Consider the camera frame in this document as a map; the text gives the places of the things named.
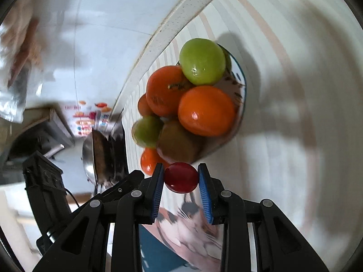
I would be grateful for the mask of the small bright orange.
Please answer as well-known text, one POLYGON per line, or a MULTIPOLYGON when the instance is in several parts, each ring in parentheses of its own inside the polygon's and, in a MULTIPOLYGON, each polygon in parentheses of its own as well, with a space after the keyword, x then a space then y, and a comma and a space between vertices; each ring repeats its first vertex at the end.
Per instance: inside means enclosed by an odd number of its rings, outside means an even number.
POLYGON ((203 85, 188 90, 178 106, 181 125, 193 134, 218 137, 227 134, 235 121, 231 97, 217 87, 203 85))

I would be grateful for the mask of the large orange with stem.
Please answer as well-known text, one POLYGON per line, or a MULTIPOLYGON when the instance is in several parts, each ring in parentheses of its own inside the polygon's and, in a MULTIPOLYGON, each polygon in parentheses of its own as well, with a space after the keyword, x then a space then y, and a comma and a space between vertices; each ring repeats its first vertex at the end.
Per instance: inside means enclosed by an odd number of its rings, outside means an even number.
POLYGON ((164 66, 149 77, 146 101, 159 117, 177 115, 182 96, 193 87, 180 66, 164 66))

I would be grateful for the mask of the steel wok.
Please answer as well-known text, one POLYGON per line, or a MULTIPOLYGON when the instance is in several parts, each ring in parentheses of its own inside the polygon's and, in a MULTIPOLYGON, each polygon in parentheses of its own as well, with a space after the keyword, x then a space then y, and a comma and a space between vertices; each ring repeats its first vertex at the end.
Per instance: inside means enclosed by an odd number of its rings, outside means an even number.
POLYGON ((82 162, 89 182, 95 187, 112 187, 129 174, 124 136, 92 130, 82 145, 82 162))

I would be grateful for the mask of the colourful wall sticker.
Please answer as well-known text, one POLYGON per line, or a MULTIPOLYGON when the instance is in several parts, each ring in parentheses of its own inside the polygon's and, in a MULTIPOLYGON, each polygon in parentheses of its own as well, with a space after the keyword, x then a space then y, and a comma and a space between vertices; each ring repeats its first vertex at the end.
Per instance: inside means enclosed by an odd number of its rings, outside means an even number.
POLYGON ((103 130, 109 123, 112 108, 106 102, 85 100, 66 102, 61 105, 66 123, 76 138, 86 137, 95 130, 103 130))

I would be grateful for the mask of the red cherry tomato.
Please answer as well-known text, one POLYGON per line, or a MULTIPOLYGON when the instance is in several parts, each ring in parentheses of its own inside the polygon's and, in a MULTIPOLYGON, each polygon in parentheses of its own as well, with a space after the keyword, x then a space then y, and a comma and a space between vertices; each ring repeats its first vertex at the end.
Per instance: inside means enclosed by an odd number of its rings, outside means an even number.
POLYGON ((175 193, 190 193, 198 186, 199 174, 187 163, 173 163, 164 172, 164 183, 175 193))

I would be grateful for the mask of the green apple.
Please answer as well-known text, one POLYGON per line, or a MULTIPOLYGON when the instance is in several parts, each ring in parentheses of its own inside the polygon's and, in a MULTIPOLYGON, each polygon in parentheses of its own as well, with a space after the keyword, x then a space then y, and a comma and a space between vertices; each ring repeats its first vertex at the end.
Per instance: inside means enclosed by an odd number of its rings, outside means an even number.
POLYGON ((151 115, 145 116, 133 124, 133 140, 142 148, 155 149, 163 126, 161 119, 151 115))
POLYGON ((215 85, 226 69, 226 58, 214 41, 194 38, 181 48, 179 63, 185 77, 196 86, 215 85))

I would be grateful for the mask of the floral glass fruit plate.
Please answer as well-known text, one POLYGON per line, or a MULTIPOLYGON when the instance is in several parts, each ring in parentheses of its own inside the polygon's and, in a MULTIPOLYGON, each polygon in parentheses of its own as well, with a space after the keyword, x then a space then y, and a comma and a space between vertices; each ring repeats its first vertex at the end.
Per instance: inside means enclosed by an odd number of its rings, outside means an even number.
POLYGON ((221 45, 219 46, 225 54, 226 69, 221 80, 213 85, 213 87, 221 89, 231 97, 236 109, 236 118, 231 130, 227 134, 218 137, 202 136, 206 139, 206 141, 197 160, 210 153, 213 153, 221 146, 229 142, 239 130, 244 114, 245 99, 247 94, 247 83, 244 73, 234 56, 232 56, 232 54, 230 54, 226 48, 222 47, 221 45))

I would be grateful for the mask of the striped cat print mat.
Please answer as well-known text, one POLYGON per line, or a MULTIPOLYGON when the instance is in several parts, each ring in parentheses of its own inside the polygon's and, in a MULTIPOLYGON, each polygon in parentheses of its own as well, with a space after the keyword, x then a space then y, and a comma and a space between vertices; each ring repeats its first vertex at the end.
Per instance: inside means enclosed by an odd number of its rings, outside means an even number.
POLYGON ((181 0, 119 96, 126 129, 147 77, 194 37, 229 50, 247 81, 242 125, 204 158, 210 172, 275 201, 330 271, 361 271, 362 0, 181 0))

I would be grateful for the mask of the dark orange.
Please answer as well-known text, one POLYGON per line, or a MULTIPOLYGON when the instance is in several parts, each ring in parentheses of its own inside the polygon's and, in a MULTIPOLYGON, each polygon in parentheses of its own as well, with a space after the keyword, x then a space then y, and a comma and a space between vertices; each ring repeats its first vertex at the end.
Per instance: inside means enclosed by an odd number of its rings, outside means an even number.
POLYGON ((142 117, 154 115, 154 112, 149 107, 146 100, 146 94, 142 95, 142 97, 138 101, 138 111, 142 117))

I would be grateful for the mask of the dark red apple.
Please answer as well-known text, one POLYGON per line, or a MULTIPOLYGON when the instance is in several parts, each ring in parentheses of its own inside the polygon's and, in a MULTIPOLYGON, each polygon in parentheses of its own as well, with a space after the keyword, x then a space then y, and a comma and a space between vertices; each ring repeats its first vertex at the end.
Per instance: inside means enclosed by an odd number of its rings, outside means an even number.
POLYGON ((186 130, 179 121, 166 122, 157 141, 157 153, 169 164, 192 164, 202 151, 206 139, 186 130))

